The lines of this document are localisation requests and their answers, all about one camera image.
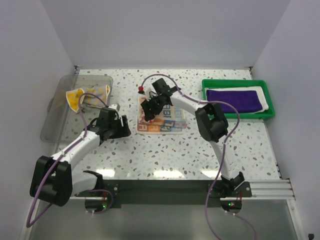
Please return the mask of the colourful patterned towel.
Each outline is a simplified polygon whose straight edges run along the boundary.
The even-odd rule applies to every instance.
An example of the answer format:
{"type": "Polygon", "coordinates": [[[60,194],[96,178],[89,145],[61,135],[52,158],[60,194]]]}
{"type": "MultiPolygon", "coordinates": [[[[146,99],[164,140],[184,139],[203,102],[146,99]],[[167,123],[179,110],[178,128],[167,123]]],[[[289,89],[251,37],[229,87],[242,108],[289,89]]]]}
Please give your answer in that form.
{"type": "Polygon", "coordinates": [[[136,133],[141,135],[161,135],[161,134],[183,134],[187,127],[185,111],[179,107],[165,105],[159,115],[152,120],[145,120],[145,113],[142,106],[136,124],[136,133]]]}

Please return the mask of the purple towel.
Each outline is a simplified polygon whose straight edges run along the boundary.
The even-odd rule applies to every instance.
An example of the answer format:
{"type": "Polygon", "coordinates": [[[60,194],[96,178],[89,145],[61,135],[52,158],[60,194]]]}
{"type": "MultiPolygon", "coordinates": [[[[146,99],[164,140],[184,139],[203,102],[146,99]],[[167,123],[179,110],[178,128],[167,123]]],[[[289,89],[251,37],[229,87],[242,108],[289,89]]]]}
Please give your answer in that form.
{"type": "Polygon", "coordinates": [[[256,90],[213,90],[206,91],[208,101],[220,101],[232,105],[239,113],[259,113],[264,107],[256,90]]]}

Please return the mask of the white towel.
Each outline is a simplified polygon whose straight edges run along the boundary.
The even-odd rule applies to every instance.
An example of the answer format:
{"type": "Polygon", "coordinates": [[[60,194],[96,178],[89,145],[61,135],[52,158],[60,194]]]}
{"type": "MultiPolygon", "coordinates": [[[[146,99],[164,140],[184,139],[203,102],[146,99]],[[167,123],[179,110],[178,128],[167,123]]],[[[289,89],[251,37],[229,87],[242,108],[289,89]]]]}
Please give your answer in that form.
{"type": "Polygon", "coordinates": [[[233,91],[233,90],[236,90],[236,91],[244,91],[244,90],[254,90],[257,92],[258,94],[258,98],[264,108],[264,110],[262,110],[261,112],[267,110],[269,107],[268,107],[268,104],[266,103],[266,99],[264,97],[264,94],[262,92],[262,88],[261,87],[235,87],[235,88],[218,88],[216,89],[217,91],[233,91]]]}

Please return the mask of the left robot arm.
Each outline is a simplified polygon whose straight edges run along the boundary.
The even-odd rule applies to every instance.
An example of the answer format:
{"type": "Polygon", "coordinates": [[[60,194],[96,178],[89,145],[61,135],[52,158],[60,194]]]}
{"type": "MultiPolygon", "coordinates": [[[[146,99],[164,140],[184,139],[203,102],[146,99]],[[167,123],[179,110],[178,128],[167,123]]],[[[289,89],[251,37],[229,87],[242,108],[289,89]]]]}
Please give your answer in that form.
{"type": "Polygon", "coordinates": [[[97,118],[63,150],[52,156],[41,156],[35,164],[29,194],[31,197],[62,207],[73,195],[87,191],[92,196],[103,193],[100,173],[73,169],[84,157],[109,139],[131,135],[126,115],[119,116],[119,104],[100,109],[97,118]]]}

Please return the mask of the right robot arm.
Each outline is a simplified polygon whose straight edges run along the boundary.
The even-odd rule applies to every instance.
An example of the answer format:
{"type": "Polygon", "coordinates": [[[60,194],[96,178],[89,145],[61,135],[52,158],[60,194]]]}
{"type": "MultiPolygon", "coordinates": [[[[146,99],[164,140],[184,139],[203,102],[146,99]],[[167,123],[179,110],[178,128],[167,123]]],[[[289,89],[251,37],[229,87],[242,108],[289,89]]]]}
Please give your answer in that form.
{"type": "Polygon", "coordinates": [[[142,85],[138,87],[138,93],[146,98],[141,104],[144,119],[152,121],[166,105],[181,108],[194,115],[201,137],[210,143],[220,164],[219,173],[224,181],[223,192],[227,196],[235,196],[241,190],[240,184],[245,178],[234,157],[227,153],[226,144],[235,129],[228,131],[229,123],[221,105],[230,107],[238,114],[235,107],[222,101],[193,99],[183,94],[178,86],[170,87],[162,78],[152,83],[152,86],[155,93],[145,90],[142,85]]]}

